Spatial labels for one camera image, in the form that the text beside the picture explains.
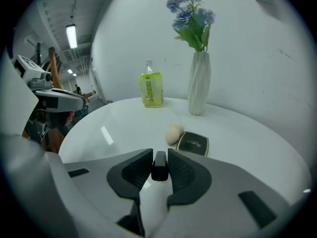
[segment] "ceiling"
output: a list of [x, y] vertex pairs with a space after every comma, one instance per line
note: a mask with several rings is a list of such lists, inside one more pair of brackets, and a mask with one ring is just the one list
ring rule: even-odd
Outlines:
[[[72, 77], [67, 72], [68, 69], [77, 75], [88, 73], [93, 31], [105, 2], [106, 0], [40, 0], [45, 21], [47, 20], [67, 60], [59, 71], [61, 81]], [[76, 25], [76, 49], [71, 49], [68, 44], [66, 26], [70, 24]]]

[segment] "white vase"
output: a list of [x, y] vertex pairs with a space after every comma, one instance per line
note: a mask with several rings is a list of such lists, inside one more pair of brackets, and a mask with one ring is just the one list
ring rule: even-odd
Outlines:
[[188, 111], [192, 115], [200, 115], [204, 110], [209, 92], [211, 79], [211, 66], [209, 53], [194, 53], [192, 67], [190, 68], [190, 82], [188, 89]]

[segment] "bottle cap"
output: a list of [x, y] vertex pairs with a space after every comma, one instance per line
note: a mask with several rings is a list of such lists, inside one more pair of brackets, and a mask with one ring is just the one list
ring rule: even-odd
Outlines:
[[145, 60], [145, 66], [153, 66], [152, 60]]

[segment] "bottle label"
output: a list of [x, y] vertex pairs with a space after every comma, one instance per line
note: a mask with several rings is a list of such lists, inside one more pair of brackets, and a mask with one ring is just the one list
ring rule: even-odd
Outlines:
[[152, 92], [151, 82], [147, 81], [146, 84], [147, 84], [148, 98], [152, 99], [153, 98], [153, 92]]

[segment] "green leaves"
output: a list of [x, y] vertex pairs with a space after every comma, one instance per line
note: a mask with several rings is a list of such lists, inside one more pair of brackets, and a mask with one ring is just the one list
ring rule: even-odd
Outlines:
[[174, 39], [184, 41], [184, 39], [181, 35], [176, 36]]
[[194, 48], [196, 52], [207, 51], [210, 26], [206, 27], [204, 31], [204, 27], [199, 25], [195, 18], [191, 16], [185, 28], [180, 28], [175, 31], [179, 34], [179, 36], [175, 37], [176, 40], [188, 42], [188, 45]]
[[204, 45], [205, 47], [207, 47], [207, 49], [208, 49], [208, 40], [209, 40], [210, 27], [211, 27], [211, 26], [206, 27], [205, 32], [204, 32], [203, 35], [202, 35], [203, 45]]
[[194, 48], [196, 51], [200, 49], [196, 42], [196, 38], [190, 29], [181, 28], [175, 31], [180, 35], [180, 37], [176, 37], [177, 39], [188, 42], [188, 45]]
[[186, 7], [189, 8], [189, 9], [195, 14], [195, 12], [196, 12], [198, 6], [201, 6], [202, 4], [203, 4], [203, 2], [198, 2], [198, 3], [196, 3], [196, 5], [195, 5], [194, 2], [189, 2], [189, 3], [186, 5]]

